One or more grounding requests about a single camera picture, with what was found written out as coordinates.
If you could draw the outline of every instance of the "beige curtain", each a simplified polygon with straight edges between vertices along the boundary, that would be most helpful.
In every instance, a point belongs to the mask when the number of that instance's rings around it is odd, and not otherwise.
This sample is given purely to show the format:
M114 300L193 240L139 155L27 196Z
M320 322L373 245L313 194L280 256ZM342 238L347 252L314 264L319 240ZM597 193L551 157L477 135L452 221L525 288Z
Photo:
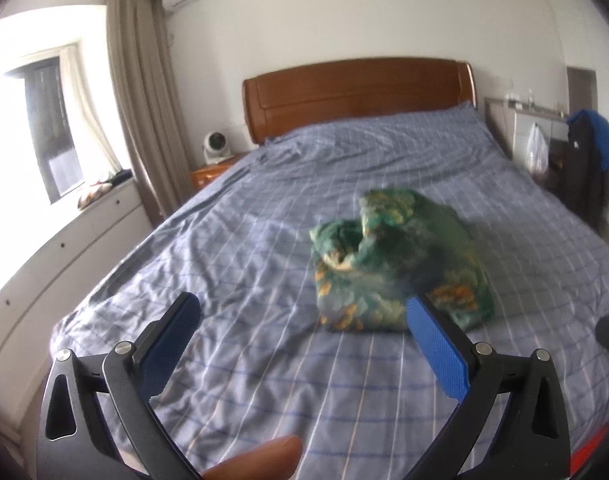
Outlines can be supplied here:
M67 45L60 51L60 76L82 174L88 184L106 180L122 167L96 116L76 44Z
M161 1L107 0L107 43L134 175L156 222L195 193Z

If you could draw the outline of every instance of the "white fan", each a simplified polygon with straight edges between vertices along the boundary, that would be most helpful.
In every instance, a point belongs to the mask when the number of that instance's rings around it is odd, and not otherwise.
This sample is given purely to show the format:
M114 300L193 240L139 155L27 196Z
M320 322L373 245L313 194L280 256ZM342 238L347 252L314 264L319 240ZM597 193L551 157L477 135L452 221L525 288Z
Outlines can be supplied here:
M224 134L211 132L204 137L204 160L207 164L220 164L232 156L233 153Z

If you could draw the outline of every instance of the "human hand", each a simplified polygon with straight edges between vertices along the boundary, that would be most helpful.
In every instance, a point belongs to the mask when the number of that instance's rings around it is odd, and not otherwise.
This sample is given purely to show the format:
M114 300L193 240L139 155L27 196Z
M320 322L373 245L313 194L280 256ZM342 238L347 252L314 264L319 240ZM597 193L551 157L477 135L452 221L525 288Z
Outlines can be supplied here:
M203 473L204 480L288 480L302 456L302 440L285 436L234 456Z

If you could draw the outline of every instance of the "green fabric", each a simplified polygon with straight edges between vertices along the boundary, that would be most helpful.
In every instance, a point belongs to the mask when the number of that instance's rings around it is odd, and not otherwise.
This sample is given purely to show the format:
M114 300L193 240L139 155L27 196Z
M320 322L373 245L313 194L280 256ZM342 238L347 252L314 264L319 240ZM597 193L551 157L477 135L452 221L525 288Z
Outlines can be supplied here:
M319 322L335 330L407 329L406 301L424 292L468 330L494 314L465 223L410 189L373 190L360 220L310 231Z

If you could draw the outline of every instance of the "nightstand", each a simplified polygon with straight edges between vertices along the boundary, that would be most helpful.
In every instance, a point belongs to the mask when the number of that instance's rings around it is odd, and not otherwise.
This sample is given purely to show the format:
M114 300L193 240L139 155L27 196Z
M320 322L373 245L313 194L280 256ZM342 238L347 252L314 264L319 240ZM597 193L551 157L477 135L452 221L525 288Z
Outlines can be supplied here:
M191 182L193 182L193 187L196 188L197 191L204 189L206 186L211 184L216 178L218 178L222 173L224 173L236 162L242 160L242 158L247 155L249 155L249 152L238 153L238 155L233 155L232 158L228 158L227 160L220 162L219 164L207 164L206 166L203 166L197 171L192 171Z

